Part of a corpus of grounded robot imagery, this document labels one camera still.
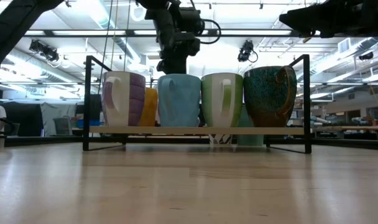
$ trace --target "mug handle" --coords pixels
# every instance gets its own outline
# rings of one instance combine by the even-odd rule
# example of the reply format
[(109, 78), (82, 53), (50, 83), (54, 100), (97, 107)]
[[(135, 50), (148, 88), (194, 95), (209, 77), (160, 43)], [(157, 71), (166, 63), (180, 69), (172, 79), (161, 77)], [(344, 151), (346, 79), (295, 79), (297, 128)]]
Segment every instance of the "mug handle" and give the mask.
[(163, 92), (163, 99), (165, 102), (165, 105), (167, 107), (168, 111), (171, 111), (171, 117), (174, 120), (175, 119), (175, 108), (172, 103), (172, 90), (175, 87), (175, 83), (171, 78), (165, 78), (162, 82), (162, 89), (164, 89)]
[(116, 88), (116, 85), (121, 85), (121, 79), (118, 77), (109, 77), (106, 79), (106, 82), (112, 83), (111, 99), (114, 105), (114, 108), (118, 113), (121, 111), (121, 90)]
[(287, 114), (290, 110), (292, 105), (294, 104), (295, 98), (292, 99), (292, 94), (291, 94), (291, 81), (290, 81), (290, 75), (293, 71), (293, 68), (291, 66), (283, 66), (276, 74), (276, 82), (277, 83), (283, 83), (285, 78), (287, 78), (287, 88), (288, 88), (288, 93), (287, 93), (287, 99), (286, 102), (284, 103), (282, 109), (276, 112), (276, 115), (285, 115)]
[(231, 109), (232, 102), (232, 82), (231, 80), (224, 79), (221, 82), (222, 85), (222, 108), (221, 115), (228, 116)]

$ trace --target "mug rack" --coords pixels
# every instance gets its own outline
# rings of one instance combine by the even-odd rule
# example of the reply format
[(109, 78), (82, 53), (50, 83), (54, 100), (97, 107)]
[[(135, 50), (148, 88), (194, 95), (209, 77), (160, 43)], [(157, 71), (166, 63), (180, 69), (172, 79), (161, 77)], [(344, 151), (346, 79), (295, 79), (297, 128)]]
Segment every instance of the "mug rack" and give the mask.
[[(85, 63), (85, 97), (84, 97), (84, 127), (83, 127), (83, 150), (93, 151), (99, 149), (106, 149), (110, 147), (102, 147), (90, 149), (90, 142), (120, 142), (127, 143), (128, 134), (263, 134), (266, 135), (265, 143), (268, 148), (280, 149), (290, 152), (298, 152), (302, 154), (311, 154), (311, 99), (310, 99), (310, 57), (309, 55), (301, 55), (294, 60), (290, 66), (294, 66), (303, 61), (303, 109), (304, 109), (304, 125), (303, 128), (168, 128), (168, 127), (107, 127), (107, 126), (90, 126), (90, 110), (91, 110), (91, 73), (92, 63), (97, 63), (106, 71), (111, 69), (98, 59), (89, 55), (86, 57)], [(115, 138), (91, 138), (90, 133), (109, 133), (119, 134)], [(284, 139), (279, 144), (303, 144), (304, 151), (294, 151), (283, 149), (279, 147), (272, 147), (273, 143), (270, 141), (270, 135), (302, 135), (303, 139)]]

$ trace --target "yellow mug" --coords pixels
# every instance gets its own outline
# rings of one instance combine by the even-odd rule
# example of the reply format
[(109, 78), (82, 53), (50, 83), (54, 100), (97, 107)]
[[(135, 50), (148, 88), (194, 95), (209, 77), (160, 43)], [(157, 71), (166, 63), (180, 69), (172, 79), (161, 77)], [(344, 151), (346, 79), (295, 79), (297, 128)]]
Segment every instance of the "yellow mug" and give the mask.
[(155, 126), (156, 111), (157, 111), (157, 90), (146, 88), (145, 104), (142, 110), (141, 120), (139, 126)]

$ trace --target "purple and white mug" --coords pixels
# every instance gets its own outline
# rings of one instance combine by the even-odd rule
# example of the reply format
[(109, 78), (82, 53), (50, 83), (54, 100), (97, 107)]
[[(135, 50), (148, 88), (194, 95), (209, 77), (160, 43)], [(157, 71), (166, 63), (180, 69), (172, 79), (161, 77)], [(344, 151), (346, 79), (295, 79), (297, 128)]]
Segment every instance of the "purple and white mug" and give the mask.
[(131, 72), (103, 75), (102, 109), (107, 126), (137, 126), (145, 101), (145, 77)]

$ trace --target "table surface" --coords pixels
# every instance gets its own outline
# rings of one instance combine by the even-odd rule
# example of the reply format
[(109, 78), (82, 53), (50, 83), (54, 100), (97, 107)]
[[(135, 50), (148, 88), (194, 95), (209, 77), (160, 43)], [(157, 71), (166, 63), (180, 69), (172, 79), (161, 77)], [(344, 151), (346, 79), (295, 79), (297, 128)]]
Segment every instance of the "table surface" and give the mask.
[(0, 151), (0, 224), (15, 223), (378, 224), (378, 151), (7, 148)]

